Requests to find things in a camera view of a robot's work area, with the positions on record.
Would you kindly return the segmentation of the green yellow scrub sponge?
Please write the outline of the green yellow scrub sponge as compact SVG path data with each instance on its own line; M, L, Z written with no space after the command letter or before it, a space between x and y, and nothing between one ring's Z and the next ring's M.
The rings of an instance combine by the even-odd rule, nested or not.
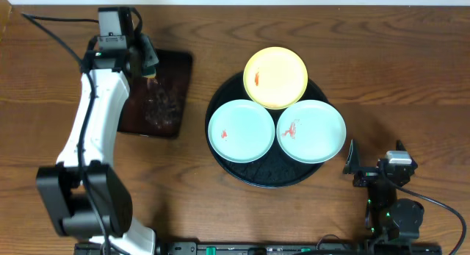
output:
M154 79L156 77L156 67L159 64L155 48L149 36L141 34L140 42L142 46L142 76Z

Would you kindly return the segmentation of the light green plate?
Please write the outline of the light green plate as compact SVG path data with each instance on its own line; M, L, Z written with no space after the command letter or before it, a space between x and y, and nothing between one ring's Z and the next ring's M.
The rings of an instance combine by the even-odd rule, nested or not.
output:
M332 105L304 100L285 109L276 136L283 152L305 164L328 161L342 149L347 136L343 117Z
M275 124L260 104L238 99L215 110L207 137L218 156L234 163L249 163L269 151L275 139Z

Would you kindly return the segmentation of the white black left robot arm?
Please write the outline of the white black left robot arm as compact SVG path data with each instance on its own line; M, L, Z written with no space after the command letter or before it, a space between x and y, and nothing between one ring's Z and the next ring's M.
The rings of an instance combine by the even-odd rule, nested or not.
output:
M100 253L156 254L156 232L133 216L131 196L114 171L114 147L131 80L158 62L146 35L121 49L95 39L82 59L82 95L67 143L36 185L55 232L88 240Z

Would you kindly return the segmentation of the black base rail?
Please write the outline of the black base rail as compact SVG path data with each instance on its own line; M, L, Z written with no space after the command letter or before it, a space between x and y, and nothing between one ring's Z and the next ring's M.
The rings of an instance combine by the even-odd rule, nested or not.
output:
M157 254L164 255L293 255L293 254L368 254L357 245L322 243L320 245L249 245L197 244L192 242L165 243L156 246ZM442 255L437 245L377 245L375 254Z

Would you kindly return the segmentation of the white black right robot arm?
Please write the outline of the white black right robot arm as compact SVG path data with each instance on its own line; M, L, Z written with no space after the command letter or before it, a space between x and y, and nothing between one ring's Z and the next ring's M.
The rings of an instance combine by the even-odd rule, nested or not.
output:
M397 190L411 180L417 167L399 140L376 166L365 167L357 143L351 141L343 173L354 175L353 186L367 189L365 226L375 237L384 237L386 242L419 238L424 207L417 201L397 197Z

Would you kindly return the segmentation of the yellow plate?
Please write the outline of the yellow plate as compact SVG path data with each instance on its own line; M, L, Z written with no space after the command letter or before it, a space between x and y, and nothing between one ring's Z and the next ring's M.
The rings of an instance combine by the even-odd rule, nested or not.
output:
M243 71L247 95L267 109L285 109L306 91L308 71L292 50L268 47L256 52Z

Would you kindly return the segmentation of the black rectangular tray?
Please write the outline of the black rectangular tray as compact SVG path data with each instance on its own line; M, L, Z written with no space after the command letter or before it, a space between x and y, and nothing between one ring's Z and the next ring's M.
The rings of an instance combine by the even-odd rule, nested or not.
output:
M117 130L149 137L179 136L192 76L193 57L187 51L156 51L156 75L135 79Z

